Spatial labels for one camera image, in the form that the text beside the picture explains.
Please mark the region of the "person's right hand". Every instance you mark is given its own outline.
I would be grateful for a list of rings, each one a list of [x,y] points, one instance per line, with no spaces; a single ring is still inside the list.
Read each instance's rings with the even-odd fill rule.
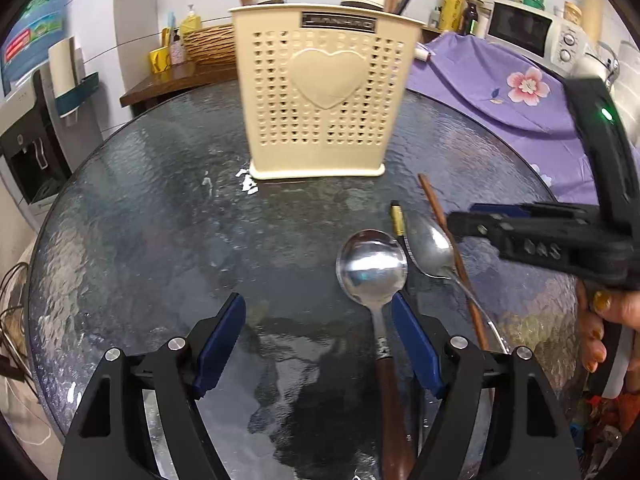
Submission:
[[[594,373],[605,362],[606,349],[603,344],[604,322],[630,327],[637,335],[625,378],[626,390],[639,392],[639,292],[600,290],[590,296],[582,281],[576,283],[578,304],[578,334],[580,337],[580,360],[589,373]]]

